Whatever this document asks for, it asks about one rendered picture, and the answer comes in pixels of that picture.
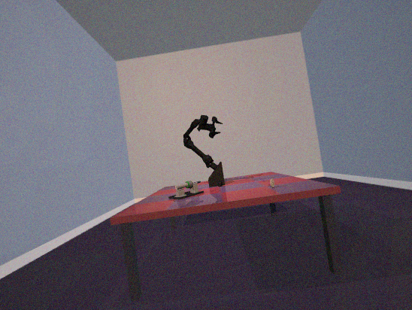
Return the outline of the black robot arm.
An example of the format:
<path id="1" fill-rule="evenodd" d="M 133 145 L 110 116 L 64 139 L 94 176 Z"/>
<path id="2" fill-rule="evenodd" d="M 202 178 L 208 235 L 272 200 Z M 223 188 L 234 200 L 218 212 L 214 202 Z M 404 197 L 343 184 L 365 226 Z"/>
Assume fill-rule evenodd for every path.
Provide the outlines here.
<path id="1" fill-rule="evenodd" d="M 207 168 L 211 167 L 213 170 L 215 170 L 217 168 L 217 164 L 213 163 L 213 159 L 211 158 L 211 156 L 205 155 L 203 152 L 201 152 L 191 141 L 191 138 L 189 137 L 189 134 L 191 133 L 191 131 L 194 130 L 194 128 L 197 127 L 197 130 L 200 132 L 200 129 L 206 130 L 206 123 L 208 121 L 208 116 L 207 115 L 201 115 L 200 119 L 195 119 L 194 121 L 192 121 L 190 128 L 186 131 L 186 133 L 183 135 L 183 143 L 184 146 L 193 150 L 196 154 L 198 154 L 202 159 L 203 162 L 206 164 Z M 216 128 L 215 125 L 208 125 L 209 129 L 208 131 L 211 133 L 214 133 Z"/>

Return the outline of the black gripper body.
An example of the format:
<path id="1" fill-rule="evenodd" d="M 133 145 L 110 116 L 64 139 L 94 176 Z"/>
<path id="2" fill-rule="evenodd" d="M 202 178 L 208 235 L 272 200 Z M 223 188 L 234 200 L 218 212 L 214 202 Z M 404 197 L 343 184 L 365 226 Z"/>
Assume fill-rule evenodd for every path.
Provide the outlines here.
<path id="1" fill-rule="evenodd" d="M 213 125 L 217 122 L 217 118 L 216 117 L 212 117 L 212 121 L 213 121 Z M 208 127 L 208 125 L 212 125 L 212 124 L 208 124 L 208 123 L 206 123 L 206 130 L 208 130 L 209 129 L 209 127 Z M 214 138 L 214 133 L 211 133 L 211 132 L 209 132 L 209 136 L 211 137 L 211 138 Z"/>

